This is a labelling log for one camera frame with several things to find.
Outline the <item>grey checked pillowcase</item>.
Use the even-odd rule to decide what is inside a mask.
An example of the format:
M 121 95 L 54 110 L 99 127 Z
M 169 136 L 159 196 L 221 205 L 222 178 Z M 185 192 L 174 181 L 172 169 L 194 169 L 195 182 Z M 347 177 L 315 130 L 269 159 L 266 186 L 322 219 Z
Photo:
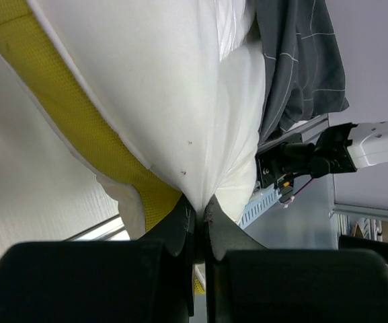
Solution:
M 300 121 L 349 107 L 346 77 L 325 1 L 256 1 L 266 92 L 260 143 Z

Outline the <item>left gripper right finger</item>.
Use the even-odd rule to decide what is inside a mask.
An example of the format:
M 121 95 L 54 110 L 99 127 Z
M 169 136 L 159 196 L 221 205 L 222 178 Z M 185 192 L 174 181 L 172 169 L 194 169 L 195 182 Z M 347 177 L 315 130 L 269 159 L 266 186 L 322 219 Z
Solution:
M 212 198 L 204 214 L 209 322 L 388 322 L 388 267 L 366 249 L 267 249 Z

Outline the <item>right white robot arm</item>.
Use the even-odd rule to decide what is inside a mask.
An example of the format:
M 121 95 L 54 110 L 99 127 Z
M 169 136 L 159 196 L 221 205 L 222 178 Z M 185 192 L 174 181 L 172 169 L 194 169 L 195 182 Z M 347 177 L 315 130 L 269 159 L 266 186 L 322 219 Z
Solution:
M 294 177 L 320 178 L 356 172 L 388 162 L 388 121 L 339 124 L 316 143 L 285 143 L 278 148 L 282 170 Z

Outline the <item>white pillow yellow trim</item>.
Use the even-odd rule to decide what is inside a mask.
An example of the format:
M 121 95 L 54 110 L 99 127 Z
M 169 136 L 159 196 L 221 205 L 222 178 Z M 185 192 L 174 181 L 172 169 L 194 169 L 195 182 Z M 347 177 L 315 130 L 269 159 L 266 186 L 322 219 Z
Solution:
M 185 196 L 241 221 L 266 89 L 253 1 L 0 1 L 0 55 L 132 239 Z

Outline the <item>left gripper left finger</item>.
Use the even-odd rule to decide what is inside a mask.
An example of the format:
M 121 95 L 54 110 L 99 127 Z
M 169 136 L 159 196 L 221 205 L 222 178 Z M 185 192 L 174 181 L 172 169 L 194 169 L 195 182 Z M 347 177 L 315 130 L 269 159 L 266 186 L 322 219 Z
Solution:
M 138 240 L 14 245 L 0 260 L 0 322 L 187 322 L 195 217 L 182 197 Z

